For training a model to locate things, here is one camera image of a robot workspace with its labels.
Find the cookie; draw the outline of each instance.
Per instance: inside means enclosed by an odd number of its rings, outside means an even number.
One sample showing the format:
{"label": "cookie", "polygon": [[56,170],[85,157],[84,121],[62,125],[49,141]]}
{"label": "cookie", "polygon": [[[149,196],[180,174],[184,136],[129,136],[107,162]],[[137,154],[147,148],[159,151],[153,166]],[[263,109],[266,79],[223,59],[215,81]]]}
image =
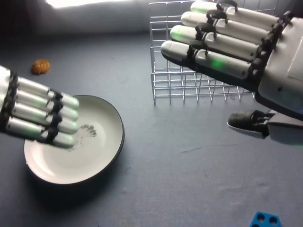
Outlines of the cookie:
{"label": "cookie", "polygon": [[32,73],[36,75],[44,74],[51,68],[51,64],[47,60],[39,59],[32,65]]}

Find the metal wire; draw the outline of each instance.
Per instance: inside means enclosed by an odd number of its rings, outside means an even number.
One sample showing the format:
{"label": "metal wire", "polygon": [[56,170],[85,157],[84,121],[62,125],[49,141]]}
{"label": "metal wire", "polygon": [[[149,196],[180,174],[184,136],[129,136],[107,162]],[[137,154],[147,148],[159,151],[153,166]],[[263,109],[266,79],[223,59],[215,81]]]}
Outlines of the metal wire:
{"label": "metal wire", "polygon": [[[258,0],[256,11],[274,15],[279,0],[272,0],[275,2],[275,6],[269,9],[261,9],[262,1]],[[227,101],[229,95],[234,95],[233,97],[238,97],[239,100],[242,100],[244,95],[249,95],[254,99],[255,94],[252,92],[175,65],[162,57],[160,51],[162,43],[170,40],[170,30],[173,26],[181,24],[182,14],[190,11],[190,5],[193,2],[195,0],[149,4],[151,88],[154,104],[156,105],[156,99],[160,97],[169,98],[170,102],[172,97],[182,97],[183,102],[186,97],[196,97],[199,102],[201,96],[209,97],[211,101],[217,96],[223,96]],[[255,2],[255,0],[242,0],[242,2],[245,8],[249,2]]]}

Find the bright light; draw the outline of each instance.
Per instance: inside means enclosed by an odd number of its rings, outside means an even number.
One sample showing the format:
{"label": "bright light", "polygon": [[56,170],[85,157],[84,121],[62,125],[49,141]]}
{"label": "bright light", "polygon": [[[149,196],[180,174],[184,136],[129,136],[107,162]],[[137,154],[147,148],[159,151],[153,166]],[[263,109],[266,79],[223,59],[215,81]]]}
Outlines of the bright light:
{"label": "bright light", "polygon": [[82,5],[105,2],[105,1],[123,1],[123,0],[46,0],[46,2],[51,6],[53,6],[54,8],[82,6]]}

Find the blue toy brick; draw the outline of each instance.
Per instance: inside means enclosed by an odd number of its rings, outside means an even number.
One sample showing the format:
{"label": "blue toy brick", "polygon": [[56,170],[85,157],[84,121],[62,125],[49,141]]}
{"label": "blue toy brick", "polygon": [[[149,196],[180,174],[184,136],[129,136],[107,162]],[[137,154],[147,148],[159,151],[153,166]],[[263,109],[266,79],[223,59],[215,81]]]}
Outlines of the blue toy brick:
{"label": "blue toy brick", "polygon": [[282,225],[278,216],[257,212],[250,227],[282,227]]}

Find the white plate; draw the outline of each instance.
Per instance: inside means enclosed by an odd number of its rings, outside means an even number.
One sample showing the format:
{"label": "white plate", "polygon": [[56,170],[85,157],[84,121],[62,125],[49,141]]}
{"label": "white plate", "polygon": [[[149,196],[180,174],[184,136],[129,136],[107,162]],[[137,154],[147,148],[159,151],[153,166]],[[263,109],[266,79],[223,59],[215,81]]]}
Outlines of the white plate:
{"label": "white plate", "polygon": [[79,100],[80,127],[73,148],[63,149],[26,140],[24,155],[31,171],[57,184],[84,181],[100,173],[119,155],[124,143],[124,126],[117,110],[94,96]]}

